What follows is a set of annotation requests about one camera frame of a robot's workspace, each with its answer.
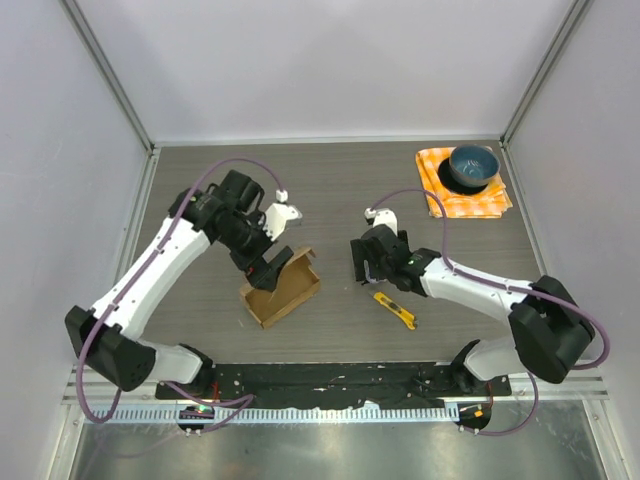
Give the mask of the brown cardboard express box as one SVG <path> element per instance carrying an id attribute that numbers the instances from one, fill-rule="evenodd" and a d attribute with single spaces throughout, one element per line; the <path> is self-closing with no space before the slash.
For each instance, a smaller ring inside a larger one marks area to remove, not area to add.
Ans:
<path id="1" fill-rule="evenodd" d="M 320 278 L 312 268 L 315 257 L 311 247 L 298 248 L 283 267 L 274 292 L 259 290 L 249 283 L 239 289 L 242 304 L 263 330 L 271 328 L 320 290 Z"/>

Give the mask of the yellow utility knife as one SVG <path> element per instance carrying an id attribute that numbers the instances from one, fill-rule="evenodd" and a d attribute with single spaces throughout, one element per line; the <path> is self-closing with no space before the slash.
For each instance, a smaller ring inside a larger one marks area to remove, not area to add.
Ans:
<path id="1" fill-rule="evenodd" d="M 406 310 L 405 308 L 398 305 L 395 301 L 393 301 L 390 297 L 388 297 L 385 293 L 381 291 L 376 291 L 373 293 L 372 297 L 376 300 L 378 304 L 383 306 L 386 310 L 393 313 L 397 318 L 399 318 L 407 329 L 414 331 L 417 328 L 417 321 L 414 314 Z"/>

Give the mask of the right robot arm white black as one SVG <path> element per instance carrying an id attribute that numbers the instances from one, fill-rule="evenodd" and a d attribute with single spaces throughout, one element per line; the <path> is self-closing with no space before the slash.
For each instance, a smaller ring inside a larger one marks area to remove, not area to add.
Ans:
<path id="1" fill-rule="evenodd" d="M 564 285 L 543 276 L 511 280 L 465 272 L 440 252 L 411 250 L 405 231 L 377 225 L 351 240 L 356 281 L 388 282 L 398 290 L 453 302 L 503 323 L 508 335 L 469 342 L 451 362 L 451 380 L 465 395 L 513 373 L 560 384 L 595 337 Z"/>

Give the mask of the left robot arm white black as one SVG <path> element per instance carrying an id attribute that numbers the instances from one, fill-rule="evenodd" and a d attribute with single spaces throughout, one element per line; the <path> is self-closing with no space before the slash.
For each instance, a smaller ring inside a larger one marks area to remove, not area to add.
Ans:
<path id="1" fill-rule="evenodd" d="M 169 381 L 190 398 L 205 397 L 213 385 L 213 362 L 185 344 L 147 342 L 142 335 L 152 313 L 185 270 L 210 246 L 225 246 L 250 285 L 272 292 L 293 256 L 284 247 L 265 253 L 286 229 L 302 219 L 284 190 L 268 208 L 264 190 L 251 177 L 229 171 L 206 190 L 181 192 L 153 241 L 127 273 L 90 308 L 73 307 L 65 326 L 78 359 L 124 392 L 145 381 Z"/>

